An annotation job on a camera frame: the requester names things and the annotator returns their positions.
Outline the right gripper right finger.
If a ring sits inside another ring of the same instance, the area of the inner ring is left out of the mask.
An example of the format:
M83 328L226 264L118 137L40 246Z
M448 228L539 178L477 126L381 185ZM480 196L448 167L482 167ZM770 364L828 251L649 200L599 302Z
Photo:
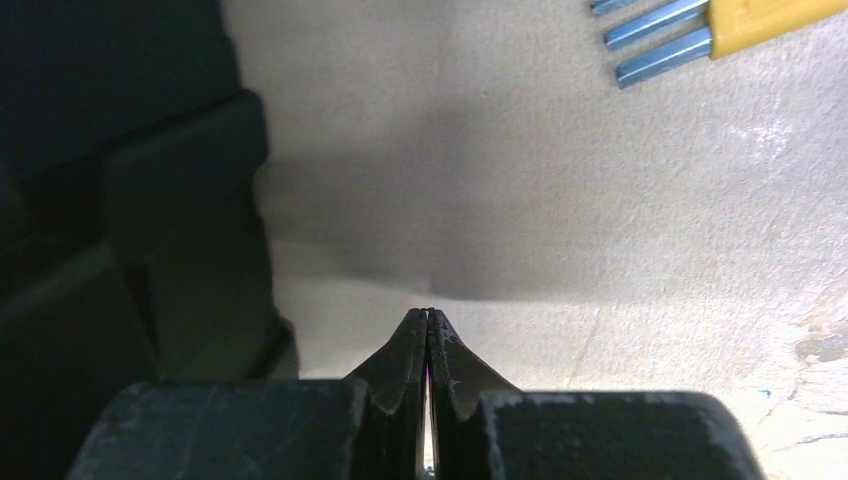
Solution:
M524 391L427 314L440 479L760 479L739 423L686 391Z

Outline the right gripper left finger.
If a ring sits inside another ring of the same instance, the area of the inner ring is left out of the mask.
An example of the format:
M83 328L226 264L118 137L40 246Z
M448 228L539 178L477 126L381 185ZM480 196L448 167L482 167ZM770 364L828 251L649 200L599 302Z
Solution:
M418 479L427 314L341 379L137 383L103 410L72 479Z

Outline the black plastic toolbox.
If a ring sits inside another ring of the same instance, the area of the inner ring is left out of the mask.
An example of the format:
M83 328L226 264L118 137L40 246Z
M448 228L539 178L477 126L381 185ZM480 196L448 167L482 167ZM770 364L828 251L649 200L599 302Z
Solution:
M2 3L3 478L64 478L129 385L261 373L268 154L219 2Z

